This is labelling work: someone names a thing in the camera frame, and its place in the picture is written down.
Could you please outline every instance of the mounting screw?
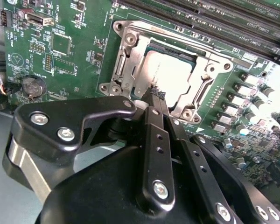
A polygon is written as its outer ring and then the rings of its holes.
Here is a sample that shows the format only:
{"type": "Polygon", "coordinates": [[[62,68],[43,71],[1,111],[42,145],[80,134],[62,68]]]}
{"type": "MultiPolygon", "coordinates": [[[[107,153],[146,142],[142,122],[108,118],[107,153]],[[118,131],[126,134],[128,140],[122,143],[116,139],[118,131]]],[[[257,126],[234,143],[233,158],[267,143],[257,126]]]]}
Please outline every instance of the mounting screw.
{"type": "Polygon", "coordinates": [[[36,125],[45,125],[49,122],[49,118],[42,113],[35,113],[31,116],[32,123],[36,125]]]}
{"type": "Polygon", "coordinates": [[[269,210],[269,212],[273,216],[273,218],[276,219],[276,221],[280,220],[280,217],[278,216],[278,214],[272,208],[267,207],[267,209],[269,210]]]}
{"type": "Polygon", "coordinates": [[[72,141],[75,138],[75,133],[67,127],[61,127],[58,130],[57,135],[63,141],[72,141]]]}
{"type": "Polygon", "coordinates": [[[123,101],[123,103],[124,103],[125,106],[127,106],[129,108],[132,107],[132,104],[129,101],[127,101],[127,100],[123,101]]]}
{"type": "Polygon", "coordinates": [[[255,157],[253,157],[252,161],[253,161],[253,162],[255,162],[255,163],[260,163],[260,162],[261,162],[261,160],[260,160],[260,157],[259,157],[259,156],[255,156],[255,157]]]}
{"type": "Polygon", "coordinates": [[[216,209],[217,209],[217,212],[219,213],[219,215],[226,222],[229,222],[231,220],[231,215],[230,215],[229,211],[221,203],[217,203],[216,209]]]}
{"type": "Polygon", "coordinates": [[[134,34],[129,33],[126,35],[125,41],[129,45],[134,45],[137,42],[137,37],[134,34]]]}
{"type": "Polygon", "coordinates": [[[267,213],[259,206],[256,206],[256,210],[258,212],[258,214],[260,214],[260,216],[264,219],[264,220],[269,220],[269,216],[267,215],[267,213]]]}
{"type": "Polygon", "coordinates": [[[154,192],[160,199],[166,199],[168,197],[168,190],[166,186],[161,182],[154,183],[154,192]]]}
{"type": "Polygon", "coordinates": [[[198,138],[203,144],[205,143],[205,139],[203,137],[199,136],[198,138]]]}
{"type": "Polygon", "coordinates": [[[173,119],[173,123],[175,123],[176,125],[179,125],[179,121],[176,119],[173,119]]]}

